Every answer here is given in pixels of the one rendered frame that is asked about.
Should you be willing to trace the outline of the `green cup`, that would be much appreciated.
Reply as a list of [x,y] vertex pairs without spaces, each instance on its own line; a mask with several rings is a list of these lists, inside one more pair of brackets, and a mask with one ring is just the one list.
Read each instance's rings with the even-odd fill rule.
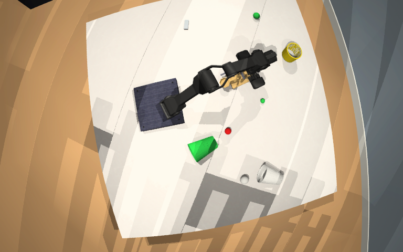
[[213,136],[188,144],[188,148],[192,153],[196,162],[203,159],[209,153],[218,148],[218,144]]

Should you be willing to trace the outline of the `yellow cylinder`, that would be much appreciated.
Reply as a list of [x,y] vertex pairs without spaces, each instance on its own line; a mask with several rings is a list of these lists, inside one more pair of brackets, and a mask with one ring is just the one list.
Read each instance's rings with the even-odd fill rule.
[[302,49],[296,43],[290,43],[282,52],[282,58],[284,61],[290,63],[302,56]]

